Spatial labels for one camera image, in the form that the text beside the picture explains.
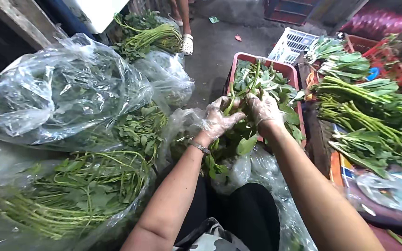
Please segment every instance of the trash on floor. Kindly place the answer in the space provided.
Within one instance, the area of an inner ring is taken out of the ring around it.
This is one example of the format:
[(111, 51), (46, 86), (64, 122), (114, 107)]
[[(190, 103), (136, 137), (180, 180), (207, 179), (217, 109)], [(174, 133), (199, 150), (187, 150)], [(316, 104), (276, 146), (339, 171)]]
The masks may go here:
[(214, 16), (209, 17), (209, 20), (210, 20), (210, 22), (211, 22), (212, 24), (216, 24), (216, 23), (218, 23), (218, 22), (220, 21), (220, 20), (218, 20), (217, 17), (214, 17)]

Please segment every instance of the leg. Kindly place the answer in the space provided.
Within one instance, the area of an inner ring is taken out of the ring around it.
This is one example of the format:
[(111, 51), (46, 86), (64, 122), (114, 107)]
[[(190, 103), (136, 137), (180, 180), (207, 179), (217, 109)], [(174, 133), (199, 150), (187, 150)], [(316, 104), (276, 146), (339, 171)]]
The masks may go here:
[(184, 34), (192, 34), (190, 29), (190, 22), (188, 19), (188, 0), (176, 0), (178, 5), (179, 14), (182, 19), (183, 26), (183, 33)]
[(170, 8), (171, 8), (171, 14), (170, 16), (178, 21), (182, 21), (181, 15), (179, 14), (178, 11), (178, 5), (176, 4), (176, 0), (170, 0)]
[(218, 219), (251, 251), (278, 251), (280, 223), (277, 206), (266, 188), (248, 183), (229, 196), (227, 214)]
[(207, 219), (207, 196), (205, 181), (203, 177), (198, 176), (197, 188), (193, 195), (193, 201), (188, 209), (188, 212), (184, 218), (181, 229), (176, 237), (175, 243), (181, 241), (194, 229), (198, 228), (201, 223)]

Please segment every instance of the plastic glove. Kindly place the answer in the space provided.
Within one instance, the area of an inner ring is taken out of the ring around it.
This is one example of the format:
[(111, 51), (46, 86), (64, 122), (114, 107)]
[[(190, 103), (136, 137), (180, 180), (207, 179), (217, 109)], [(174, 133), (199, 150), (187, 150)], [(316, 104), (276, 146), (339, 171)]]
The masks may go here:
[[(207, 117), (203, 121), (202, 129), (209, 136), (211, 142), (224, 134), (227, 129), (232, 128), (235, 123), (246, 117), (243, 112), (236, 112), (229, 117), (223, 115), (221, 107), (226, 106), (230, 99), (230, 97), (222, 96), (206, 108)], [(239, 102), (234, 101), (234, 106), (238, 106), (238, 104)]]
[(278, 126), (284, 127), (283, 112), (279, 110), (277, 101), (267, 92), (263, 92), (262, 100), (249, 92), (246, 94), (246, 101), (252, 111), (252, 114), (254, 115), (255, 124), (257, 126), (262, 121), (271, 120), (274, 121)]

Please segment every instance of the concrete floor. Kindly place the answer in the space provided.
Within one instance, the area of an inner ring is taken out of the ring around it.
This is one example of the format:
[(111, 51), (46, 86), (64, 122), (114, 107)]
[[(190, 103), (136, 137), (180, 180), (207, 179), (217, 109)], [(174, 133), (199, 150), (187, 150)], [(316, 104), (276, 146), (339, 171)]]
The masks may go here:
[[(308, 23), (300, 27), (264, 20), (259, 0), (196, 0), (190, 12), (194, 52), (185, 57), (185, 69), (196, 88), (186, 108), (204, 109), (222, 95), (235, 53), (267, 56), (285, 27), (316, 35), (326, 33)], [(216, 16), (220, 22), (210, 23), (209, 16)], [(237, 34), (241, 42), (235, 39)]]

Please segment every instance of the silver bracelet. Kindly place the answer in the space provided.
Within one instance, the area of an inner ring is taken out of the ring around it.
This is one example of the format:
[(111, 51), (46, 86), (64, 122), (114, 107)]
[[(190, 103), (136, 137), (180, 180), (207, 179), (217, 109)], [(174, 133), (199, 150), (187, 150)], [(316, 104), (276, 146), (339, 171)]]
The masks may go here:
[(192, 146), (198, 148), (198, 149), (201, 150), (203, 153), (205, 153), (205, 154), (210, 154), (210, 151), (209, 151), (209, 149), (207, 149), (207, 147), (204, 147), (204, 146), (198, 144), (197, 142), (193, 141), (193, 139), (190, 139), (190, 140), (188, 141), (188, 143), (189, 143), (190, 145), (192, 145)]

